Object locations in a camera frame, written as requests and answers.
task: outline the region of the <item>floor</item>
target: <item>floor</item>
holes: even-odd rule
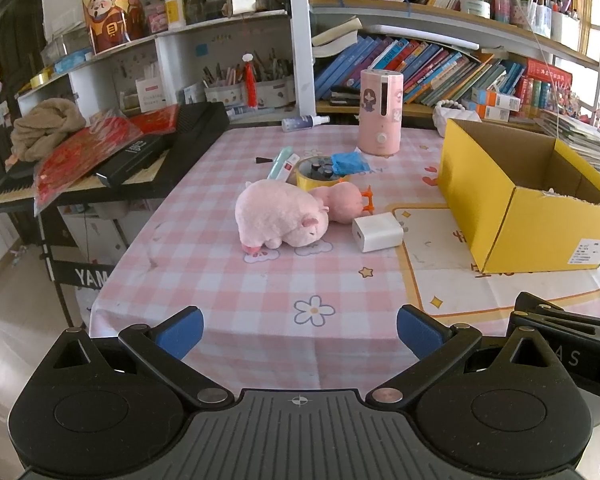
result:
[[[38,255],[32,248],[17,266],[0,276],[0,480],[13,480],[22,472],[7,434],[9,410],[65,329],[54,288]],[[74,319],[78,319],[77,305],[70,303]],[[594,430],[578,470],[587,480],[600,480],[599,469],[600,426]]]

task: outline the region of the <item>white charger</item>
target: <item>white charger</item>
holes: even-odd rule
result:
[[[402,243],[404,231],[393,213],[362,216],[352,224],[353,238],[363,253],[396,247]]]

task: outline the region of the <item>pink gourd toy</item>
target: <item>pink gourd toy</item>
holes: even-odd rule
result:
[[[322,200],[329,210],[329,220],[339,224],[350,224],[363,212],[374,211],[371,186],[361,192],[355,184],[341,181],[331,187],[315,187],[309,193]],[[368,199],[367,205],[364,205],[363,197]]]
[[[242,248],[255,254],[263,245],[277,249],[282,242],[292,247],[317,242],[329,226],[328,211],[320,198],[286,182],[248,182],[235,204]]]

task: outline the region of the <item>shelf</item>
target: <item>shelf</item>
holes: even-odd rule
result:
[[[315,104],[315,111],[317,114],[357,114],[359,108],[357,106],[334,106],[331,105],[328,101],[318,101]],[[433,108],[418,104],[403,105],[402,116],[424,119],[431,118],[433,116]],[[501,121],[491,121],[488,119],[483,119],[482,122],[489,124],[506,124],[507,126],[512,126],[513,128],[520,128],[521,130],[528,130],[530,132],[537,133],[542,132],[542,128],[535,123],[516,121],[509,121],[508,123],[503,123]]]
[[[96,54],[95,56],[92,56],[91,59],[88,59],[84,63],[80,63],[80,65],[75,66],[71,70],[64,72],[61,75],[56,75],[54,78],[50,79],[46,83],[29,90],[25,94],[19,96],[18,99],[26,99],[27,97],[30,97],[32,94],[35,94],[40,89],[44,88],[45,86],[51,84],[52,82],[54,82],[64,76],[69,75],[69,73],[71,73],[71,72],[75,72],[76,70],[80,70],[81,68],[84,68],[91,64],[97,63],[104,59],[108,59],[109,57],[120,54],[121,52],[124,52],[126,50],[135,48],[135,47],[143,45],[143,44],[150,43],[152,41],[155,41],[157,38],[165,38],[168,36],[175,36],[177,34],[183,34],[186,32],[190,32],[192,30],[203,30],[205,28],[218,27],[220,25],[229,25],[229,24],[234,24],[234,23],[237,24],[240,22],[247,22],[247,21],[251,21],[251,20],[262,20],[262,19],[266,19],[266,18],[275,18],[275,17],[282,17],[282,16],[286,16],[286,10],[284,10],[284,9],[282,9],[282,10],[264,10],[263,12],[254,12],[253,14],[242,14],[240,16],[232,16],[230,18],[218,18],[217,20],[206,20],[206,22],[193,23],[192,25],[187,25],[186,27],[178,28],[177,30],[165,30],[164,32],[159,32],[157,34],[151,34],[150,36],[146,36],[139,40],[130,41],[129,43],[123,43],[119,46],[115,46],[113,48],[110,48],[109,50],[106,50],[104,52]]]
[[[309,0],[314,14],[355,14],[358,16],[374,16],[376,18],[402,18],[419,22],[439,23],[489,34],[494,43],[502,45],[502,40],[520,44],[525,48],[540,49],[561,59],[566,59],[592,70],[599,70],[600,64],[590,57],[584,56],[557,41],[537,36],[529,30],[517,28],[508,23],[488,20],[458,10],[441,9],[397,2],[395,0]]]

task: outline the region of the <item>white sticker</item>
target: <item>white sticker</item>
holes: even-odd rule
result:
[[[599,265],[600,264],[600,240],[583,238],[573,251],[569,259],[570,265]]]

